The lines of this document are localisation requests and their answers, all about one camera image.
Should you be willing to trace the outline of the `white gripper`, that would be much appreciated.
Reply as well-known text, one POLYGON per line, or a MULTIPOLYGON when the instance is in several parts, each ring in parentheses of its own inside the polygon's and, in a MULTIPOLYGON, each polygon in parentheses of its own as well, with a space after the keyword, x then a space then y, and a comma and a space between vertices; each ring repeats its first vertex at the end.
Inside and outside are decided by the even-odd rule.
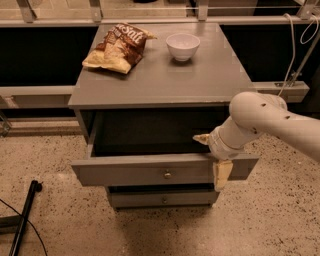
POLYGON ((209 135, 194 135, 193 139, 203 145, 208 144, 212 155, 219 160, 213 163, 214 188, 217 192, 222 191, 233 168, 233 162, 231 160, 243 153, 244 149, 233 149, 225 144, 219 135, 218 127, 209 135))

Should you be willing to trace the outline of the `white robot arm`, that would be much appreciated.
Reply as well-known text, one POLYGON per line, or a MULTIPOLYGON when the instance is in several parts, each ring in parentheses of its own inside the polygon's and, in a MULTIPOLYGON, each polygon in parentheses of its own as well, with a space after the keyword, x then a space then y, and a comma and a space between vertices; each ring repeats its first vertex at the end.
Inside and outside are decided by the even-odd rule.
POLYGON ((287 110, 286 102, 271 94, 242 92, 229 105, 230 116, 208 134, 193 139, 207 145, 215 158, 214 187, 223 190, 233 168, 232 160, 244 146, 263 133, 272 135, 315 161, 320 161, 320 121, 287 110))

